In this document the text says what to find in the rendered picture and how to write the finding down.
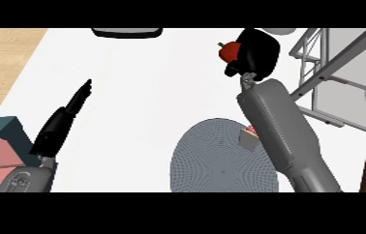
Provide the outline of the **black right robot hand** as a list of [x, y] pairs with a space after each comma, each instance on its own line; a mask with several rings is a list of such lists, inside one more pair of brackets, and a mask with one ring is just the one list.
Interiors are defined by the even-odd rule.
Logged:
[[224, 74], [234, 76], [255, 73], [253, 81], [271, 75], [280, 53], [277, 40], [262, 31], [246, 28], [236, 41], [240, 44], [237, 59], [225, 65]]

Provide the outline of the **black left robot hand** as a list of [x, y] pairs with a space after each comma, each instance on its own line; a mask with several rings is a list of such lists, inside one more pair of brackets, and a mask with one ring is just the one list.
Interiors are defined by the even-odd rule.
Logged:
[[61, 106], [50, 116], [41, 131], [35, 137], [29, 153], [38, 157], [53, 158], [63, 146], [69, 135], [69, 128], [91, 94], [91, 80], [86, 80], [78, 88], [66, 106]]

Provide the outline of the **red bell pepper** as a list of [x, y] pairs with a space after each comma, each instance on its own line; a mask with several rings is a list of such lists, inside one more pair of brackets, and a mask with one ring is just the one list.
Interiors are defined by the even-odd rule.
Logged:
[[225, 63], [230, 63], [233, 60], [237, 59], [240, 44], [237, 42], [230, 42], [227, 44], [218, 43], [218, 46], [218, 57]]

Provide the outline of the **grey round woven placemat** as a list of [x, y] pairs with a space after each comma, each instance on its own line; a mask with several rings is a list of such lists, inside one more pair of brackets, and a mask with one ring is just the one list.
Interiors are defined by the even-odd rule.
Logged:
[[252, 151], [238, 144], [233, 120], [200, 121], [182, 134], [169, 163], [172, 192], [277, 192], [275, 169], [258, 140]]

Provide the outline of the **white round bowl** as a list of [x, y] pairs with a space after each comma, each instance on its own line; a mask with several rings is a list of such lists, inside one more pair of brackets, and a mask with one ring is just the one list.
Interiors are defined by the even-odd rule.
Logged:
[[261, 28], [267, 33], [278, 36], [286, 36], [296, 31], [296, 28]]

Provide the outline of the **teal and pink box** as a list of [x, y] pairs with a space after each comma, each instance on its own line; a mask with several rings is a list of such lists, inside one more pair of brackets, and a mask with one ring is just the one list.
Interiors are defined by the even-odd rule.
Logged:
[[27, 153], [30, 147], [17, 117], [0, 117], [0, 184], [17, 166], [39, 165], [38, 158]]

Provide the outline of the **pink frosted cupcake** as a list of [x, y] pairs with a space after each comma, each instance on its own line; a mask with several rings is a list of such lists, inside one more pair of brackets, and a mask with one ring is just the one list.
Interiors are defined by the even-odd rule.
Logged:
[[258, 135], [252, 126], [240, 129], [238, 144], [249, 151], [255, 149], [258, 144]]

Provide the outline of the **black rimmed grey tray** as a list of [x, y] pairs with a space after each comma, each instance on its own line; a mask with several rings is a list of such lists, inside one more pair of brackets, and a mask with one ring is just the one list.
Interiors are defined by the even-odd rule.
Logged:
[[116, 39], [145, 39], [160, 35], [160, 28], [92, 28], [97, 37]]

